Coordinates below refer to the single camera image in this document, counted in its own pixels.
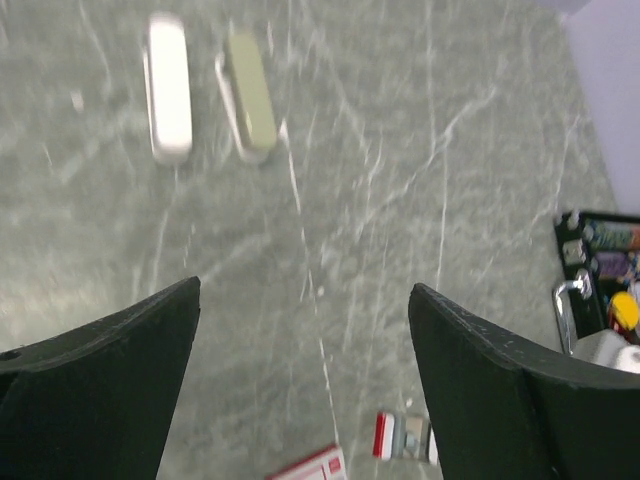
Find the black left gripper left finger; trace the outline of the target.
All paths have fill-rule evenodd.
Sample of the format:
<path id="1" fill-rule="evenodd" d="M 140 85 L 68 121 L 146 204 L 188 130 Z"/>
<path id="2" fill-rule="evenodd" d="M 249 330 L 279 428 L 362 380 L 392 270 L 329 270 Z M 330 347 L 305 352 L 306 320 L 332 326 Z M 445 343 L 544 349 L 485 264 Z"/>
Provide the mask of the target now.
<path id="1" fill-rule="evenodd" d="M 199 316 L 191 277 L 3 352 L 2 478 L 155 478 Z"/>

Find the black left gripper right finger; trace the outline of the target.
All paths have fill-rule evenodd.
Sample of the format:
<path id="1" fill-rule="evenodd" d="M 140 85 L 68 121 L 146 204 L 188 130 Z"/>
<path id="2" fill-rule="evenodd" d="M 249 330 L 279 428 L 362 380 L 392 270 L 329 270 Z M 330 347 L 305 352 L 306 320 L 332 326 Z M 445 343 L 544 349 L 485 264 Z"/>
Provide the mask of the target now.
<path id="1" fill-rule="evenodd" d="M 411 339 L 447 479 L 635 479 L 639 378 L 550 350 L 432 288 Z"/>

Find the staple strip pack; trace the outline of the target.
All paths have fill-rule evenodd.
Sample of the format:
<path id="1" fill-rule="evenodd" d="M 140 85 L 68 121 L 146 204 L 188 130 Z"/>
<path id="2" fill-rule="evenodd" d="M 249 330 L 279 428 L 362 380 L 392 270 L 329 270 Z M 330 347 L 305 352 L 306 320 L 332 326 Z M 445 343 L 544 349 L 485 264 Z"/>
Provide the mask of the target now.
<path id="1" fill-rule="evenodd" d="M 372 455 L 382 461 L 405 459 L 437 466 L 439 455 L 431 421 L 422 416 L 379 411 Z"/>

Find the red white staple box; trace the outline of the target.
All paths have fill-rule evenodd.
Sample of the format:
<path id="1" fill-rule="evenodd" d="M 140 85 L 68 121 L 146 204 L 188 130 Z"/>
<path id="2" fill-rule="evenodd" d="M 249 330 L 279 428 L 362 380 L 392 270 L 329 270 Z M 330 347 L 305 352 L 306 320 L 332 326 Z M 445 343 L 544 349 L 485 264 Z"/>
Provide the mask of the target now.
<path id="1" fill-rule="evenodd" d="M 331 444 L 316 453 L 289 465 L 266 480 L 347 480 L 342 448 Z"/>

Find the white stapler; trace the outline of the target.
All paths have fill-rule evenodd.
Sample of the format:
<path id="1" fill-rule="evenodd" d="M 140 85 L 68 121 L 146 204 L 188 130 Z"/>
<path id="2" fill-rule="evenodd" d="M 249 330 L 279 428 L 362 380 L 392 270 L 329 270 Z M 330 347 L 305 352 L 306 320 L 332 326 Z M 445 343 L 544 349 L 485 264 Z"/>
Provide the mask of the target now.
<path id="1" fill-rule="evenodd" d="M 181 19 L 168 12 L 149 18 L 142 50 L 154 159 L 178 166 L 193 146 L 191 94 L 186 35 Z"/>

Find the beige green stapler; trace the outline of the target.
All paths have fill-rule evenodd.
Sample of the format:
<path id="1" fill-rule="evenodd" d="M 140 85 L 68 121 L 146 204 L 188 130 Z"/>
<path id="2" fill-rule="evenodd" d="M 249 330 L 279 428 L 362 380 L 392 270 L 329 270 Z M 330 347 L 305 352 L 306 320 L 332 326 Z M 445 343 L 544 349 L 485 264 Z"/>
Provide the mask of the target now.
<path id="1" fill-rule="evenodd" d="M 239 156 L 259 165 L 276 147 L 278 131 L 255 36 L 230 32 L 215 58 L 215 72 Z"/>

